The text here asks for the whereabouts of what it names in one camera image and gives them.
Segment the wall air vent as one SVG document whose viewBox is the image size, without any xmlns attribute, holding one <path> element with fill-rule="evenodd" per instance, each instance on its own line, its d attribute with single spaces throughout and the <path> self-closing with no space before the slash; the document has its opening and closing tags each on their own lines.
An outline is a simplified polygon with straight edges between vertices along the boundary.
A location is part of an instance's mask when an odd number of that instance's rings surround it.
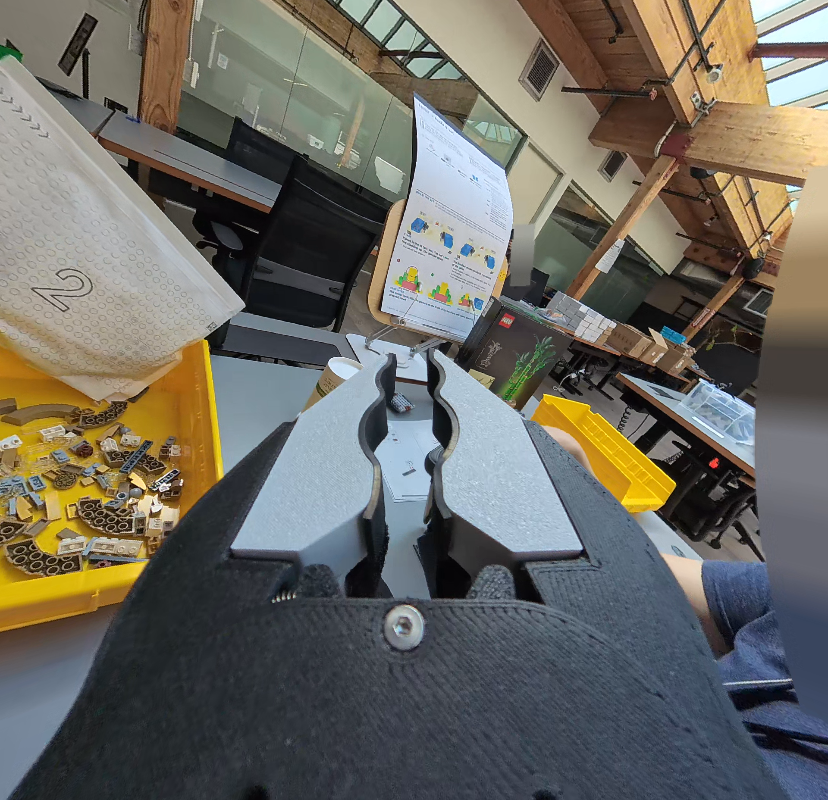
<svg viewBox="0 0 828 800">
<path fill-rule="evenodd" d="M 535 101 L 540 102 L 561 66 L 555 51 L 544 38 L 539 38 L 521 71 L 519 85 Z"/>
</svg>

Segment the person's blue sleeve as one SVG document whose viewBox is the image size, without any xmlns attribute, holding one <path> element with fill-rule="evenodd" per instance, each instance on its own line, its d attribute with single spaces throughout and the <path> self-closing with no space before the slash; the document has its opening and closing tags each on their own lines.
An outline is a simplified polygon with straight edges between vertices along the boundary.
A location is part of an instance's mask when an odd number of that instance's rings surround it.
<svg viewBox="0 0 828 800">
<path fill-rule="evenodd" d="M 799 705 L 766 565 L 704 561 L 701 581 L 729 648 L 719 676 L 744 727 L 788 797 L 826 799 L 827 724 Z"/>
</svg>

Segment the white numbered paper bag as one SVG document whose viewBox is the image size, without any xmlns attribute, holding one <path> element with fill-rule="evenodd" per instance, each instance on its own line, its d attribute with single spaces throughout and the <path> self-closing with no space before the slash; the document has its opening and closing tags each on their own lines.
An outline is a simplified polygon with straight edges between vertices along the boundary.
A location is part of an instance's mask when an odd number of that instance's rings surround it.
<svg viewBox="0 0 828 800">
<path fill-rule="evenodd" d="M 13 56 L 1 66 L 2 347 L 131 398 L 243 300 Z"/>
</svg>

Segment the wooden edged work table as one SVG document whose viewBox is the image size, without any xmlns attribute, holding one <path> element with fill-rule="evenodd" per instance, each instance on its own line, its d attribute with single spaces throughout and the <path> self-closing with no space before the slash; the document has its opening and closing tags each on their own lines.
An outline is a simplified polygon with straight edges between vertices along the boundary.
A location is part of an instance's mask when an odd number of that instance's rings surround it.
<svg viewBox="0 0 828 800">
<path fill-rule="evenodd" d="M 650 453 L 665 435 L 674 433 L 684 443 L 698 442 L 716 453 L 722 463 L 755 480 L 753 446 L 716 433 L 688 410 L 682 394 L 631 375 L 618 374 L 615 379 L 627 407 L 653 419 L 652 426 L 636 441 L 643 453 Z"/>
</svg>

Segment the black lego box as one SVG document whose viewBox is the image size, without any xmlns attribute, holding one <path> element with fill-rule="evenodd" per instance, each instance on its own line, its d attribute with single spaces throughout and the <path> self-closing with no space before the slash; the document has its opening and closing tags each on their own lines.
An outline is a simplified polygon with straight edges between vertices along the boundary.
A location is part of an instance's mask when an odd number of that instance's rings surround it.
<svg viewBox="0 0 828 800">
<path fill-rule="evenodd" d="M 571 341 L 535 309 L 510 298 L 492 297 L 455 363 L 513 409 L 522 410 Z"/>
</svg>

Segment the yellow plastic tray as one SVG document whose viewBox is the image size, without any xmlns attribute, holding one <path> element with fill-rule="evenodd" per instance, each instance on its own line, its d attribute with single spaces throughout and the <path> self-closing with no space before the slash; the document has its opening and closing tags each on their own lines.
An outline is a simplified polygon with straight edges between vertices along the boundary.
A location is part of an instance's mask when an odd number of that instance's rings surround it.
<svg viewBox="0 0 828 800">
<path fill-rule="evenodd" d="M 70 403 L 80 408 L 96 407 L 102 402 L 95 403 L 67 384 L 36 371 L 8 350 L 2 350 L 1 367 L 2 399 L 15 398 L 24 406 Z M 180 461 L 185 475 L 180 524 L 184 513 L 223 474 L 218 414 L 205 342 L 186 349 L 179 366 L 141 393 L 143 396 L 134 409 L 135 429 L 147 435 L 157 433 L 160 438 L 175 435 L 185 448 Z M 34 578 L 12 568 L 2 558 L 2 631 L 80 616 L 119 603 L 150 559 L 55 578 Z"/>
</svg>

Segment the stack of white boxes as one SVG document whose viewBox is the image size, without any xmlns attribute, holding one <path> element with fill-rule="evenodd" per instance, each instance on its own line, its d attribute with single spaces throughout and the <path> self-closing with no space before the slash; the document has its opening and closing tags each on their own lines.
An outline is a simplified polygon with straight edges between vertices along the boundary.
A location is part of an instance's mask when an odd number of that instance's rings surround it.
<svg viewBox="0 0 828 800">
<path fill-rule="evenodd" d="M 576 338 L 598 344 L 604 344 L 617 326 L 615 321 L 561 291 L 551 297 L 545 315 Z"/>
</svg>

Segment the cardboard box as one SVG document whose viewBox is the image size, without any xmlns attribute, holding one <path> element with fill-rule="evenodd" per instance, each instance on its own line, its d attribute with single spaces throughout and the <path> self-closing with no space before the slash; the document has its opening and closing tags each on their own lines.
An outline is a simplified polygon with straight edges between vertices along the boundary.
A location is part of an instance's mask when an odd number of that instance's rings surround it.
<svg viewBox="0 0 828 800">
<path fill-rule="evenodd" d="M 653 339 L 651 334 L 643 333 L 630 325 L 619 322 L 605 343 L 627 357 L 640 360 L 653 345 Z"/>
<path fill-rule="evenodd" d="M 693 364 L 696 353 L 693 347 L 668 340 L 652 328 L 648 332 L 650 343 L 637 358 L 639 362 L 675 376 Z"/>
</svg>

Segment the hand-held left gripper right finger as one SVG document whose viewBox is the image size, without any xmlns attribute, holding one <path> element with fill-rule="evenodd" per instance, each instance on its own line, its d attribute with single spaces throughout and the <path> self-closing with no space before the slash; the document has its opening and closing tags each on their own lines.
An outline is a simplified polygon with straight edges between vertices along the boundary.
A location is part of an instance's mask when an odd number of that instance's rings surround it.
<svg viewBox="0 0 828 800">
<path fill-rule="evenodd" d="M 443 352 L 427 356 L 432 433 L 425 533 L 430 597 L 461 597 L 489 565 L 583 557 L 584 547 L 525 419 Z"/>
</svg>

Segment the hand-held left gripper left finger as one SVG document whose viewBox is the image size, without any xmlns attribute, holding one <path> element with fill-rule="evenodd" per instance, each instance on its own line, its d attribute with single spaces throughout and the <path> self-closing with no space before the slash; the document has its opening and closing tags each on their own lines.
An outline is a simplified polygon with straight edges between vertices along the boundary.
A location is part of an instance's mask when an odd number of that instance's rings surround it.
<svg viewBox="0 0 828 800">
<path fill-rule="evenodd" d="M 351 597 L 381 596 L 388 552 L 382 469 L 397 360 L 376 355 L 300 413 L 235 535 L 235 558 L 328 567 Z"/>
</svg>

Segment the printed instruction sheet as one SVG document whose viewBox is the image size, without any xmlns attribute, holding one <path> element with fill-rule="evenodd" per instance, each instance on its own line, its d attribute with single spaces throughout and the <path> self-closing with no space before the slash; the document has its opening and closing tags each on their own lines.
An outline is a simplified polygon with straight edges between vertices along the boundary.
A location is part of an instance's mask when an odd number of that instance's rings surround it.
<svg viewBox="0 0 828 800">
<path fill-rule="evenodd" d="M 504 167 L 413 96 L 413 168 L 381 311 L 404 328 L 463 342 L 499 281 L 512 233 Z"/>
</svg>

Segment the black office chair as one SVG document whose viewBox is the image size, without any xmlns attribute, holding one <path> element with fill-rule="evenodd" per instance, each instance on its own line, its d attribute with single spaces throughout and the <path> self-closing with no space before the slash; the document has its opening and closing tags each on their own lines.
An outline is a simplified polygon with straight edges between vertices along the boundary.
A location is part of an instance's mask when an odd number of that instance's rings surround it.
<svg viewBox="0 0 828 800">
<path fill-rule="evenodd" d="M 298 154 L 257 233 L 205 212 L 193 225 L 246 313 L 339 331 L 387 211 Z"/>
</svg>

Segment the clear plastic container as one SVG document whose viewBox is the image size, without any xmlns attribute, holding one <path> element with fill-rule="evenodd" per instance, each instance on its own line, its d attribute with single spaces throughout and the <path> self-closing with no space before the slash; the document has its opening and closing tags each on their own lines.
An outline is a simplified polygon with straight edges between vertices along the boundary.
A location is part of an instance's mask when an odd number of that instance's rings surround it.
<svg viewBox="0 0 828 800">
<path fill-rule="evenodd" d="M 756 409 L 708 381 L 698 381 L 680 401 L 699 424 L 745 446 L 755 441 Z"/>
</svg>

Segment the white paper cup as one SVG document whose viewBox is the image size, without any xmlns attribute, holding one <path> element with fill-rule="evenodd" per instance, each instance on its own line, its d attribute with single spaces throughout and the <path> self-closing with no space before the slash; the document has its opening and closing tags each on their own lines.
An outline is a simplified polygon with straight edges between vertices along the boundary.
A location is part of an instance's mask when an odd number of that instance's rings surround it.
<svg viewBox="0 0 828 800">
<path fill-rule="evenodd" d="M 357 372 L 362 371 L 363 368 L 363 365 L 357 360 L 344 356 L 331 357 L 327 361 L 310 397 L 305 402 L 301 413 L 323 400 L 340 385 L 356 375 Z"/>
</svg>

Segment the pile of lego pieces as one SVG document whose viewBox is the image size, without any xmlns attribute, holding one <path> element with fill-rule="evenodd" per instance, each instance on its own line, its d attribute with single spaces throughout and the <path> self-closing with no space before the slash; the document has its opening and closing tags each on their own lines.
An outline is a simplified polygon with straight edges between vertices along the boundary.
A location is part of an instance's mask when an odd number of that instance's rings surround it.
<svg viewBox="0 0 828 800">
<path fill-rule="evenodd" d="M 2 399 L 2 558 L 55 578 L 148 560 L 180 522 L 185 453 L 135 429 L 137 396 L 80 408 Z"/>
</svg>

